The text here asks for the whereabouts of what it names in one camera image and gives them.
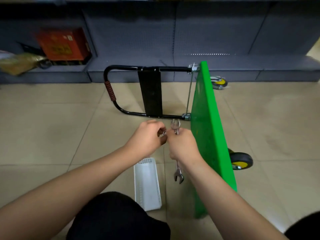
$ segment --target orange box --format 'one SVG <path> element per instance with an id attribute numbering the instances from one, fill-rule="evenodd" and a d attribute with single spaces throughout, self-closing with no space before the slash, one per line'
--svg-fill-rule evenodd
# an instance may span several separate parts
<path id="1" fill-rule="evenodd" d="M 91 55 L 82 28 L 42 29 L 36 38 L 49 60 L 85 60 Z"/>

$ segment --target brown wrapped grip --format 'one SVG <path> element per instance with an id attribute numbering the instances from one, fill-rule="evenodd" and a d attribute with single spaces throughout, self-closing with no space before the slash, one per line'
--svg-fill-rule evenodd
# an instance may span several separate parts
<path id="1" fill-rule="evenodd" d="M 105 81 L 104 85 L 106 86 L 106 90 L 108 91 L 108 94 L 110 96 L 111 101 L 112 102 L 116 101 L 116 96 L 115 96 L 115 94 L 114 94 L 114 92 L 112 90 L 110 81 Z"/>

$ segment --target yellow package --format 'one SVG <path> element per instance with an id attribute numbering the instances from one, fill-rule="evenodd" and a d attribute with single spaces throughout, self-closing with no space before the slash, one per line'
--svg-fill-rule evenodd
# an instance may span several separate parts
<path id="1" fill-rule="evenodd" d="M 3 72 L 13 76 L 29 71 L 35 67 L 39 61 L 47 59 L 44 56 L 38 56 L 30 53 L 22 53 L 11 56 L 10 58 L 0 60 L 0 68 Z"/>

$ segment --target forearm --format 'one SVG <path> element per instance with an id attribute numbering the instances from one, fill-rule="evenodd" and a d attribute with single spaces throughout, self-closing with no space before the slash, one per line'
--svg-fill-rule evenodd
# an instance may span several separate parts
<path id="1" fill-rule="evenodd" d="M 136 159 L 122 147 L 26 193 L 0 210 L 0 239 L 50 239 Z"/>
<path id="2" fill-rule="evenodd" d="M 203 160 L 183 165 L 223 239 L 287 239 Z"/>

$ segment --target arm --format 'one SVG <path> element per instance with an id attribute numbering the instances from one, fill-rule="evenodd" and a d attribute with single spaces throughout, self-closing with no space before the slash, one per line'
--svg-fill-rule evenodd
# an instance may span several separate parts
<path id="1" fill-rule="evenodd" d="M 201 157 L 188 129 L 168 130 L 170 157 L 189 174 L 224 240 L 285 240 L 270 222 L 238 195 Z"/>
<path id="2" fill-rule="evenodd" d="M 0 239 L 50 239 L 118 175 L 166 142 L 162 122 L 145 121 L 113 153 L 67 172 L 0 209 Z"/>

